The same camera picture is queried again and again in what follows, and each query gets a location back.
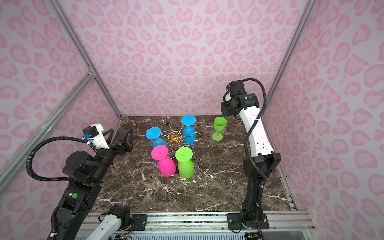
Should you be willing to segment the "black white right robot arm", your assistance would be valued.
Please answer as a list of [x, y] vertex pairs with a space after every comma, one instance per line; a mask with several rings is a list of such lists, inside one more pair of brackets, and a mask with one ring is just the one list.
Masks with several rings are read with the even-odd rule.
[[266, 90], [261, 81], [253, 78], [230, 82], [223, 96], [221, 110], [223, 116], [240, 117], [245, 128], [244, 150], [246, 159], [243, 171], [247, 177], [247, 191], [238, 216], [229, 214], [229, 229], [237, 233], [241, 230], [269, 229], [267, 215], [262, 209], [263, 192], [271, 173], [277, 168], [282, 157], [272, 147], [262, 123], [265, 107], [261, 106], [255, 94], [248, 93], [245, 82], [257, 83], [266, 100]]

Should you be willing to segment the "green wine glass front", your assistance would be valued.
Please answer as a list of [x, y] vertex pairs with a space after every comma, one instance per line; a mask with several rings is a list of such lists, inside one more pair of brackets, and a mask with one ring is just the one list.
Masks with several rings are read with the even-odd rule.
[[181, 147], [176, 151], [179, 174], [184, 179], [189, 179], [195, 174], [195, 165], [192, 161], [193, 151], [188, 147]]

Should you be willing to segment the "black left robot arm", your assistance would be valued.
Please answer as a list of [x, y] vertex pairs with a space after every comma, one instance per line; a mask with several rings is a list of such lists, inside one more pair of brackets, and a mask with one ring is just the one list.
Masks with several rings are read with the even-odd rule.
[[133, 150], [133, 129], [120, 138], [120, 144], [97, 147], [95, 156], [76, 151], [66, 160], [63, 173], [69, 177], [68, 186], [51, 216], [50, 240], [73, 240], [83, 221], [92, 210], [102, 189], [101, 183], [117, 155]]

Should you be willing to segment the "green wine glass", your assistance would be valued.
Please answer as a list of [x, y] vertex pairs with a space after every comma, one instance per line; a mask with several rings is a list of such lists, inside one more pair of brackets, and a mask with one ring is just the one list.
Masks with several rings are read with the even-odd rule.
[[188, 147], [181, 147], [176, 151], [179, 174], [184, 179], [189, 179], [195, 174], [195, 165], [192, 161], [193, 151]]
[[214, 130], [216, 131], [213, 134], [213, 139], [215, 141], [221, 141], [223, 139], [222, 132], [225, 130], [227, 126], [227, 119], [224, 117], [216, 117], [214, 119]]

